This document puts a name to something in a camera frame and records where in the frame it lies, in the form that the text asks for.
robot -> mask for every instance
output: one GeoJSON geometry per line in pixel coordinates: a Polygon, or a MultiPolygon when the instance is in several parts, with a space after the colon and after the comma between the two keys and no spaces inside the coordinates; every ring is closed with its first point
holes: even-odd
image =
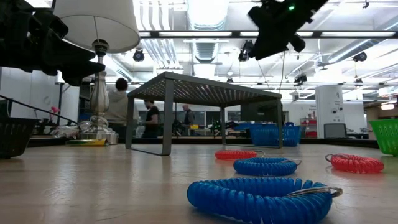
{"type": "Polygon", "coordinates": [[[305,42],[296,32],[327,2],[327,0],[261,0],[261,7],[253,7],[248,16],[259,28],[250,58],[261,60],[287,50],[291,43],[296,52],[305,48],[305,42]]]}

metal key ring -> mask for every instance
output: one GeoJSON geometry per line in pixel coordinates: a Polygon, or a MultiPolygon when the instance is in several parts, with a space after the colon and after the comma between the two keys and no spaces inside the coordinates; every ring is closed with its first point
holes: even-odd
{"type": "Polygon", "coordinates": [[[266,153],[265,152],[263,152],[263,151],[261,151],[261,150],[254,150],[254,152],[261,152],[262,153],[262,156],[261,157],[259,157],[259,158],[263,158],[264,156],[266,156],[266,153]]]}
{"type": "Polygon", "coordinates": [[[327,155],[325,156],[325,159],[326,159],[326,161],[328,161],[328,162],[331,162],[331,157],[330,157],[330,159],[329,159],[328,156],[340,156],[340,157],[342,157],[342,158],[344,158],[344,159],[349,159],[349,157],[346,156],[346,155],[344,155],[344,154],[339,154],[339,153],[337,153],[337,154],[327,154],[327,155]]]}
{"type": "Polygon", "coordinates": [[[300,164],[303,162],[303,160],[301,160],[301,159],[286,159],[286,160],[284,160],[284,161],[280,161],[280,163],[285,163],[285,162],[296,162],[296,161],[298,161],[298,164],[297,164],[297,165],[300,165],[300,164]]]}
{"type": "Polygon", "coordinates": [[[312,187],[309,189],[302,189],[302,190],[296,190],[295,192],[287,194],[289,197],[296,197],[296,196],[301,196],[305,194],[314,194],[314,193],[325,193],[325,192],[331,192],[331,190],[335,190],[336,192],[331,193],[331,197],[339,197],[340,195],[343,194],[343,189],[339,187],[312,187]]]}

plastic basket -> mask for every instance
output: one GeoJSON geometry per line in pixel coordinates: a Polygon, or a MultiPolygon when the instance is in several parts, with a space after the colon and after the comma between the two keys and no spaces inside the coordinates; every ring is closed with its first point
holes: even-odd
{"type": "Polygon", "coordinates": [[[369,123],[381,152],[398,156],[398,119],[369,121],[369,123]]]}
{"type": "MultiPolygon", "coordinates": [[[[283,126],[283,146],[295,147],[300,142],[301,126],[283,126]]],[[[267,124],[261,127],[251,127],[251,141],[255,146],[278,146],[278,127],[267,124]]]]}
{"type": "Polygon", "coordinates": [[[22,155],[35,123],[35,119],[0,118],[0,158],[9,159],[22,155]]]}

man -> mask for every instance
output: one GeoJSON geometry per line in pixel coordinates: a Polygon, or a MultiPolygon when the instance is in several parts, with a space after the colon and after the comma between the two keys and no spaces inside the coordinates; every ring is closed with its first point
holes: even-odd
{"type": "Polygon", "coordinates": [[[195,120],[195,115],[193,115],[192,110],[188,105],[183,105],[182,109],[186,112],[184,118],[184,125],[191,126],[193,125],[193,121],[195,120]]]}
{"type": "Polygon", "coordinates": [[[185,126],[185,131],[184,134],[188,135],[189,128],[191,125],[193,125],[193,122],[195,120],[195,115],[193,115],[192,110],[189,108],[188,105],[182,105],[182,109],[186,112],[185,113],[185,118],[184,118],[184,126],[185,126]]]}
{"type": "Polygon", "coordinates": [[[159,123],[159,109],[155,106],[153,100],[144,100],[145,107],[148,109],[147,119],[145,120],[145,131],[142,134],[143,138],[157,138],[158,123],[159,123]]]}
{"type": "MultiPolygon", "coordinates": [[[[109,127],[118,133],[120,138],[126,137],[127,105],[129,103],[126,91],[128,86],[127,80],[119,78],[116,81],[116,90],[108,92],[109,109],[105,114],[105,118],[109,122],[109,127]]],[[[138,119],[138,110],[134,105],[134,123],[136,123],[138,119]]]]}

red coiled keychain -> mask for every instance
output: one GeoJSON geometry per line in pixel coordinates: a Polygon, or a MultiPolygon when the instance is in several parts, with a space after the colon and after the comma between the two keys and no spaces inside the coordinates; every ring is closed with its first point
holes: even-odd
{"type": "Polygon", "coordinates": [[[257,152],[262,151],[220,150],[216,152],[215,156],[217,159],[250,159],[257,157],[257,152]]]}
{"type": "Polygon", "coordinates": [[[349,154],[329,154],[325,156],[328,162],[337,170],[359,174],[378,173],[384,169],[384,164],[374,158],[355,156],[349,154]]]}

